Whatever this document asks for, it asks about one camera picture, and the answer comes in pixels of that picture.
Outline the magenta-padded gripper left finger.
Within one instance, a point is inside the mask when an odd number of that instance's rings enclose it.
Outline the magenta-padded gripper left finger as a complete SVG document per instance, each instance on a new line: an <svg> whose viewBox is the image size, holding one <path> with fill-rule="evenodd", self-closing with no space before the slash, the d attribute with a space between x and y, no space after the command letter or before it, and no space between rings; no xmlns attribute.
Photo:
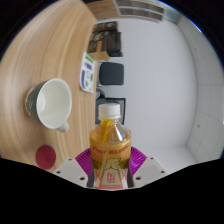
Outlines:
<svg viewBox="0 0 224 224"><path fill-rule="evenodd" d="M54 174L81 187L92 186L91 152L86 149L75 158L67 158Z"/></svg>

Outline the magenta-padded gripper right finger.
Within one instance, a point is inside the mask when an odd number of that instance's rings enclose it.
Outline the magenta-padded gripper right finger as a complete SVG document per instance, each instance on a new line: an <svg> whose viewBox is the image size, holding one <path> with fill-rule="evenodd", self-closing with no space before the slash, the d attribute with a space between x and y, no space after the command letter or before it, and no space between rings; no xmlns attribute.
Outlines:
<svg viewBox="0 0 224 224"><path fill-rule="evenodd" d="M131 148L128 170L128 187L140 188L168 175L166 169L154 157L147 157L137 148Z"/></svg>

